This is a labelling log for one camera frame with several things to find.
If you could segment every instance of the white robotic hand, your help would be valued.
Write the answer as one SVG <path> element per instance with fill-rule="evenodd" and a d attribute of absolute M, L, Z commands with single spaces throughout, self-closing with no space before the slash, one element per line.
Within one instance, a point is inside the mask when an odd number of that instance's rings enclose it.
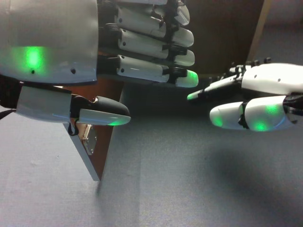
<path fill-rule="evenodd" d="M 196 87 L 189 12 L 180 0 L 99 0 L 98 74 Z"/>
<path fill-rule="evenodd" d="M 222 100 L 235 94 L 245 102 L 213 108 L 210 119 L 225 129 L 275 131 L 299 124 L 303 116 L 303 66 L 254 61 L 231 68 L 229 77 L 188 95 L 191 103 Z"/>

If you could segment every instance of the gray surface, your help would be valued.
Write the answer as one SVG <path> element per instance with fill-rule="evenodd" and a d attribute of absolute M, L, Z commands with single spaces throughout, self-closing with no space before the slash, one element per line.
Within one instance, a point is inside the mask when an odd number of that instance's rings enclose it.
<path fill-rule="evenodd" d="M 302 40 L 268 28 L 258 56 L 303 64 Z M 302 130 L 219 130 L 187 93 L 125 88 L 100 185 L 62 125 L 1 120 L 0 227 L 303 226 Z"/>

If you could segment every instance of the gray wall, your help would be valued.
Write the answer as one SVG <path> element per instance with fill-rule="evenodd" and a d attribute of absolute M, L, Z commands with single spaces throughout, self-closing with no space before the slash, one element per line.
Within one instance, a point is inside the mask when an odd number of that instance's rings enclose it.
<path fill-rule="evenodd" d="M 257 56 L 303 64 L 302 40 L 266 28 Z M 217 129 L 189 92 L 126 86 L 100 184 L 62 125 L 0 121 L 0 226 L 303 226 L 302 130 Z"/>

